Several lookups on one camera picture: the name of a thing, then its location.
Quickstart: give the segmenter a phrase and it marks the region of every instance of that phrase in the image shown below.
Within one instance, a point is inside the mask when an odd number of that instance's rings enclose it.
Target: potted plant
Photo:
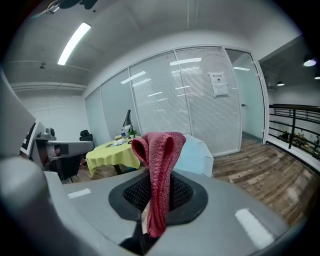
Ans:
[[[137,130],[135,130],[135,129],[129,129],[128,130],[128,136],[129,136],[130,139],[133,139],[135,137],[135,135],[137,135],[137,134],[138,134]]]
[[[298,132],[298,135],[296,134],[294,135],[296,136],[296,138],[293,140],[293,142],[295,142],[296,145],[300,147],[304,147],[305,149],[309,148],[309,143],[306,141],[306,137],[302,130],[301,130],[301,133]]]

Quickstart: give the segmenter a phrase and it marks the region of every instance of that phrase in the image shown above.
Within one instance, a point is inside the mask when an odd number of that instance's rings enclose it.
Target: bottle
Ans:
[[[126,138],[126,133],[125,133],[124,129],[121,129],[121,136],[123,139]]]

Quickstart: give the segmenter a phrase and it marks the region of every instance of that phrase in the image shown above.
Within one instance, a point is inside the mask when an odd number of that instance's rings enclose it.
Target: ceiling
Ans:
[[[317,65],[305,67],[305,55],[312,56],[306,42],[300,36],[285,47],[276,55],[260,63],[263,73],[274,74],[274,85],[278,81],[285,83],[285,86],[295,86],[304,84],[318,84],[320,81],[315,80],[315,74],[319,70]]]
[[[15,91],[84,91],[95,67],[102,64],[102,56],[117,57],[113,48],[142,32],[231,28],[250,37],[268,15],[262,0],[98,0],[91,10],[78,4],[26,20],[12,41],[3,69]],[[64,47],[82,22],[91,29],[66,65],[58,65]]]

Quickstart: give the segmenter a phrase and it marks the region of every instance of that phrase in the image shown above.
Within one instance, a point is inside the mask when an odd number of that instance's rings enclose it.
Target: small plant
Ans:
[[[138,134],[138,133],[137,133],[137,130],[135,130],[135,129],[129,129],[129,130],[128,130],[128,134],[129,134],[129,135],[136,135],[136,134]]]
[[[301,133],[298,132],[298,135],[294,134],[296,137],[294,138],[293,142],[295,142],[296,145],[300,146],[300,147],[304,147],[304,148],[309,148],[309,143],[306,141],[306,137],[303,133],[303,131],[301,130]]]

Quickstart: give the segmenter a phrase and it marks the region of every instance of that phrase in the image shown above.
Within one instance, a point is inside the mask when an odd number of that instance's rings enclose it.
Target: light blue cloth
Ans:
[[[191,135],[186,135],[180,157],[174,169],[211,177],[214,157],[207,145]]]

